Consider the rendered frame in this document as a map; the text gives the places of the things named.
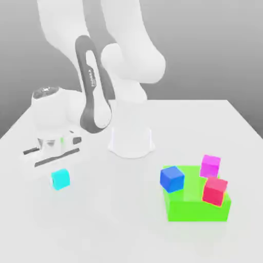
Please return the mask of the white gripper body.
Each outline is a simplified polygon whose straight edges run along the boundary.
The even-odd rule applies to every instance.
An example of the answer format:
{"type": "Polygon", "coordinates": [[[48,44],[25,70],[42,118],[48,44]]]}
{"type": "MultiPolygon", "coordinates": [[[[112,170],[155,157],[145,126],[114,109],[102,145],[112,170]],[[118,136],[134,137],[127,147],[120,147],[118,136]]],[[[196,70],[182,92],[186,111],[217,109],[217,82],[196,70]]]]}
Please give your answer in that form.
{"type": "Polygon", "coordinates": [[[81,148],[72,146],[62,153],[33,147],[22,153],[22,174],[49,174],[80,160],[81,148]]]}

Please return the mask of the small cyan cube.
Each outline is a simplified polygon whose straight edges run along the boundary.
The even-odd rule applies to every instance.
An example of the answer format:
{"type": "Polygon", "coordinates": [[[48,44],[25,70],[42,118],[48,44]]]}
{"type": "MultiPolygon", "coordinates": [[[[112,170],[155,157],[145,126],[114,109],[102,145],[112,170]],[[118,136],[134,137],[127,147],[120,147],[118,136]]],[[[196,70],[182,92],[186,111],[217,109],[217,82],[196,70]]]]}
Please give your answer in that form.
{"type": "Polygon", "coordinates": [[[51,173],[51,183],[55,190],[61,190],[70,185],[69,171],[65,168],[51,173]]]}

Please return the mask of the small blue cube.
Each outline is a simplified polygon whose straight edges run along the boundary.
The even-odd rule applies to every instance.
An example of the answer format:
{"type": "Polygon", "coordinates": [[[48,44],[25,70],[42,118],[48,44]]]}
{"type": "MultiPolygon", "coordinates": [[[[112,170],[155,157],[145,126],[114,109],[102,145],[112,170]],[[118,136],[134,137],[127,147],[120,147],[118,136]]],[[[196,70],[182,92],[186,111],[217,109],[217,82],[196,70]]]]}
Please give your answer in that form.
{"type": "Polygon", "coordinates": [[[184,173],[176,166],[166,167],[160,171],[160,184],[168,193],[182,190],[184,180],[184,173]]]}

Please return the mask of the small magenta cube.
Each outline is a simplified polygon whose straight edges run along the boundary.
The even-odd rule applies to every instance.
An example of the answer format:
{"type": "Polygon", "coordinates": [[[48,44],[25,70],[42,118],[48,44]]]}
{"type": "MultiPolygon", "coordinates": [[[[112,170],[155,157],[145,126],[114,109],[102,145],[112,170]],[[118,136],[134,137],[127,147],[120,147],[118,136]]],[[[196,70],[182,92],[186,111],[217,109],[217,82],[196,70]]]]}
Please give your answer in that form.
{"type": "Polygon", "coordinates": [[[218,177],[221,158],[204,155],[201,162],[200,177],[218,177]]]}

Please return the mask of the small red cube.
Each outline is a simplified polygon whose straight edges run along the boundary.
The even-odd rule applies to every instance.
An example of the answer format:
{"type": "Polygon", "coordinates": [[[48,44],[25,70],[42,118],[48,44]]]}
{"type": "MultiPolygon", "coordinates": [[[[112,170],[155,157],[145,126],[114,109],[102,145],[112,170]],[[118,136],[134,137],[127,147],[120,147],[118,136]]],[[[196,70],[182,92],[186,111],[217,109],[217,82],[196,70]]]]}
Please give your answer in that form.
{"type": "Polygon", "coordinates": [[[203,188],[202,201],[215,206],[222,206],[227,186],[228,181],[217,177],[209,177],[203,188]]]}

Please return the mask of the large green box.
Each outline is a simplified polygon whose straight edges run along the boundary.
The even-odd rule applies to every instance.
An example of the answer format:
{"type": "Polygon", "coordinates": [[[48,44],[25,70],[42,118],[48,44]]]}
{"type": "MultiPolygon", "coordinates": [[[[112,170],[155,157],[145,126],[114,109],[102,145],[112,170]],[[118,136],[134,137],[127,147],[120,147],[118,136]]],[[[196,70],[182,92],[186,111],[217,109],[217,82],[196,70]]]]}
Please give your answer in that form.
{"type": "Polygon", "coordinates": [[[204,202],[202,194],[208,178],[200,177],[200,166],[178,165],[176,167],[185,175],[184,188],[168,193],[162,187],[168,221],[227,221],[232,204],[227,190],[222,206],[204,202]]]}

